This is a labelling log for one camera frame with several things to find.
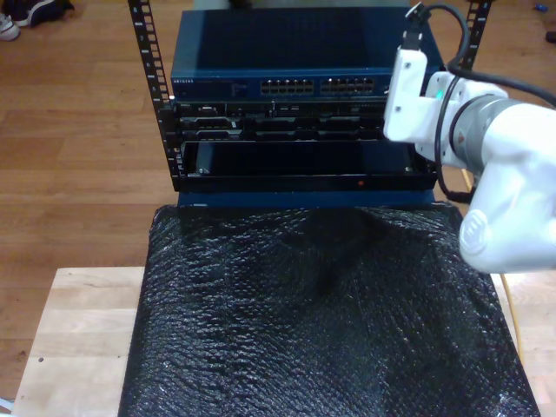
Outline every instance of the blue network switch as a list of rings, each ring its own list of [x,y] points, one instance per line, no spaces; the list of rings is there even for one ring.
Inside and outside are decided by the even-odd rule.
[[[408,23],[399,7],[185,11],[177,101],[368,100],[388,91]],[[442,66],[431,30],[427,76]]]

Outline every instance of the bubble wrap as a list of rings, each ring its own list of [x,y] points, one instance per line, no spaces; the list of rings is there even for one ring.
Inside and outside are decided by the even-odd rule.
[[[132,416],[537,416],[456,208],[161,208]]]

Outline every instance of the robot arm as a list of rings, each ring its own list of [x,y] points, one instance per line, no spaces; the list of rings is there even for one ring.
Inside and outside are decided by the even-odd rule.
[[[385,136],[415,143],[434,161],[440,106],[453,80],[434,74],[420,96],[427,57],[399,49]],[[460,229],[460,252],[488,273],[556,268],[556,111],[507,98],[489,83],[461,79],[440,135],[442,164],[480,175]]]

